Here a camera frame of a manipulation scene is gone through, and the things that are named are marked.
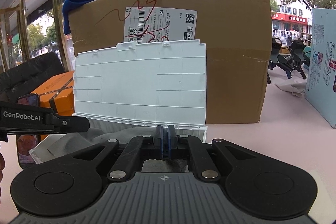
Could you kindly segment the person hand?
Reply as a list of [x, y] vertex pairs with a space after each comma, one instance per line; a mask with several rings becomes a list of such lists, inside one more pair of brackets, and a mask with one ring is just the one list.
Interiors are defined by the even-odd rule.
[[0, 153], [0, 182], [3, 180], [3, 170], [5, 168], [5, 159], [3, 155]]

